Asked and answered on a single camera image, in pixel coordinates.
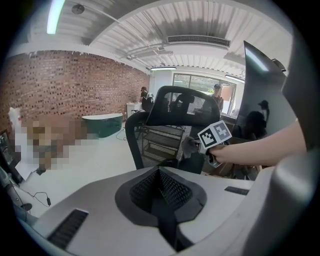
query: cable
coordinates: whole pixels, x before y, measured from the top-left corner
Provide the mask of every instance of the cable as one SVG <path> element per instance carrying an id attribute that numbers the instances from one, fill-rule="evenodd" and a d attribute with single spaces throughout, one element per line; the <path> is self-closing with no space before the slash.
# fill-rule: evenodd
<path id="1" fill-rule="evenodd" d="M 22 188 L 20 188 L 19 186 L 17 186 L 16 184 L 11 183 L 12 185 L 18 187 L 20 190 L 22 190 L 23 192 L 29 194 L 32 198 L 37 199 L 41 204 L 43 204 L 45 207 L 50 207 L 51 205 L 51 201 L 50 198 L 48 197 L 48 194 L 46 192 L 36 192 L 34 195 L 30 194 L 28 191 L 23 190 Z M 36 194 L 45 194 L 46 195 L 46 202 L 48 205 L 45 205 L 43 202 L 41 202 L 37 197 Z"/>
<path id="2" fill-rule="evenodd" d="M 127 141 L 127 138 L 126 137 L 123 137 L 123 138 L 118 138 L 118 135 L 122 132 L 122 131 L 124 131 L 123 129 L 121 129 L 121 131 L 119 131 L 117 134 L 116 134 L 116 138 L 119 140 L 119 141 Z"/>

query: white wall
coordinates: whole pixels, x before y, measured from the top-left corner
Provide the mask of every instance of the white wall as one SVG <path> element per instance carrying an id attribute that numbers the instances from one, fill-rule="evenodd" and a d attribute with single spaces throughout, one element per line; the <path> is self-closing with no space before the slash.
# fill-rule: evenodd
<path id="1" fill-rule="evenodd" d="M 234 99 L 235 99 L 235 109 L 240 109 L 242 97 L 244 95 L 245 84 L 239 82 L 236 84 Z"/>
<path id="2" fill-rule="evenodd" d="M 153 93 L 154 98 L 162 86 L 172 86 L 174 73 L 171 70 L 153 71 L 150 77 L 149 92 Z"/>

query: black vent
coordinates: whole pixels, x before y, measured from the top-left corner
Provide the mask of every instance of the black vent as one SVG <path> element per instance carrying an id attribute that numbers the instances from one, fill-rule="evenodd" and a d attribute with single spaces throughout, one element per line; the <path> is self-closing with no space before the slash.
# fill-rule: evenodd
<path id="1" fill-rule="evenodd" d="M 169 44 L 183 44 L 183 43 L 205 43 L 213 44 L 224 47 L 230 47 L 230 40 L 219 38 L 215 36 L 208 35 L 194 35 L 194 34 L 185 34 L 185 35 L 171 35 L 168 36 Z"/>
<path id="2" fill-rule="evenodd" d="M 65 249 L 87 216 L 88 213 L 85 211 L 73 210 L 49 236 L 48 241 L 61 249 Z"/>
<path id="3" fill-rule="evenodd" d="M 192 191 L 161 170 L 154 171 L 130 189 L 132 202 L 146 212 L 152 212 L 155 198 L 162 197 L 173 210 L 182 207 L 192 197 Z"/>
<path id="4" fill-rule="evenodd" d="M 234 186 L 228 186 L 224 189 L 225 191 L 231 192 L 231 193 L 236 193 L 239 195 L 244 195 L 246 196 L 249 193 L 248 189 L 244 189 L 244 188 L 238 188 L 238 187 L 234 187 Z"/>

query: office chair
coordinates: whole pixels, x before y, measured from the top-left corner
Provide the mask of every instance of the office chair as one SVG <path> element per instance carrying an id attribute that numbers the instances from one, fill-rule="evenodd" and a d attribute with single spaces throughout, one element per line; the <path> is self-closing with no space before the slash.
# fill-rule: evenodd
<path id="1" fill-rule="evenodd" d="M 219 121 L 216 101 L 193 89 L 163 86 L 149 112 L 137 112 L 125 124 L 126 138 L 137 169 L 153 166 L 201 173 L 204 158 L 193 153 L 184 159 L 182 141 Z"/>

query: window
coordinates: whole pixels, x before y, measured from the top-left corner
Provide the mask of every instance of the window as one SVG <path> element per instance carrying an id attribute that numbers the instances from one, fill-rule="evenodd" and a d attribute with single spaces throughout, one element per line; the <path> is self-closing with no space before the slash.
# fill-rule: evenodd
<path id="1" fill-rule="evenodd" d="M 227 115 L 231 115 L 236 106 L 235 83 L 192 74 L 175 73 L 173 76 L 173 86 L 190 88 L 199 92 L 203 92 L 207 95 L 212 95 L 214 93 L 215 84 L 221 85 L 220 96 L 223 98 L 223 109 L 221 112 Z"/>
<path id="2" fill-rule="evenodd" d="M 174 86 L 189 88 L 191 75 L 188 74 L 175 74 L 173 79 Z"/>

